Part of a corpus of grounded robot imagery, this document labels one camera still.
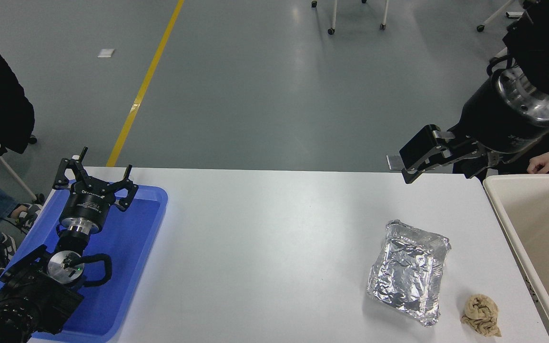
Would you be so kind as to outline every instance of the beige bin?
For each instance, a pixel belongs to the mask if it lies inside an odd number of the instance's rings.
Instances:
[[[549,321],[549,174],[498,175],[484,189]]]

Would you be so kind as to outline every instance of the white chair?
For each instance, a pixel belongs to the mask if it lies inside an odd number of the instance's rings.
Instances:
[[[514,0],[508,0],[505,4],[503,4],[503,6],[501,6],[497,11],[495,11],[495,13],[490,15],[490,17],[486,18],[486,20],[483,21],[482,24],[480,24],[476,27],[478,32],[484,31],[484,28],[488,25],[488,23],[493,21],[496,17],[499,17],[499,15],[501,15],[501,13],[503,13],[505,10],[507,10],[508,7],[512,6],[513,2],[514,2]],[[532,4],[532,3],[535,2],[535,0],[518,0],[518,2],[520,3],[520,5],[522,7],[525,7],[525,4],[527,4],[527,5]],[[506,11],[505,16],[510,18],[510,19],[517,19],[517,18],[522,17],[522,12]]]
[[[31,135],[31,137],[29,138],[29,144],[33,145],[35,143],[37,143],[37,138],[34,135]],[[27,184],[24,183],[22,178],[20,178],[20,176],[16,174],[16,172],[10,167],[10,165],[6,162],[6,160],[4,160],[2,156],[0,156],[0,163],[4,167],[4,169],[6,169],[8,174],[10,174],[10,176],[14,179],[14,181],[17,182],[18,185],[20,185],[20,187],[22,187],[22,189],[27,194],[29,194],[31,201],[34,204],[43,205],[44,202],[46,202],[46,197],[44,197],[43,193],[33,193],[33,191],[31,191],[31,189],[27,186]]]
[[[367,0],[361,0],[362,4],[366,3]],[[316,7],[316,0],[312,0],[311,7]],[[327,29],[327,33],[333,35],[336,32],[336,9],[338,8],[338,0],[334,0],[334,14],[332,16],[332,27]],[[384,30],[387,27],[387,10],[388,10],[388,0],[385,0],[385,14],[383,16],[383,22],[381,22],[381,30]]]

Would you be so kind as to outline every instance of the blue tray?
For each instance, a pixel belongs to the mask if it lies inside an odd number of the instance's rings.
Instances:
[[[10,265],[41,244],[52,252],[58,241],[55,228],[69,191],[56,191],[37,223],[22,242]],[[120,328],[162,218],[168,197],[159,187],[140,185],[126,212],[112,206],[102,232],[90,236],[85,254],[104,252],[112,257],[112,278],[103,286],[82,288],[83,302],[57,335],[35,333],[33,337],[70,343],[104,343]],[[102,263],[86,265],[88,280],[103,276]]]

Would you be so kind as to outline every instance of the human hand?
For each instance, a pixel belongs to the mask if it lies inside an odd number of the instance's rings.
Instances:
[[[535,156],[529,160],[527,173],[529,174],[545,174],[549,172],[549,152]]]

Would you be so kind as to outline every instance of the plastic bin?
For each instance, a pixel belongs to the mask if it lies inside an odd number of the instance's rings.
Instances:
[[[56,191],[22,242],[10,265],[41,244],[52,252],[58,241],[55,227],[69,191]],[[162,218],[168,197],[159,187],[140,185],[126,212],[111,208],[102,232],[90,236],[85,254],[104,252],[112,258],[112,278],[99,287],[82,288],[85,298],[60,334],[35,333],[33,337],[70,343],[104,343],[120,328]],[[89,280],[102,277],[102,263],[86,266]]]
[[[490,176],[484,189],[549,321],[549,174]]]

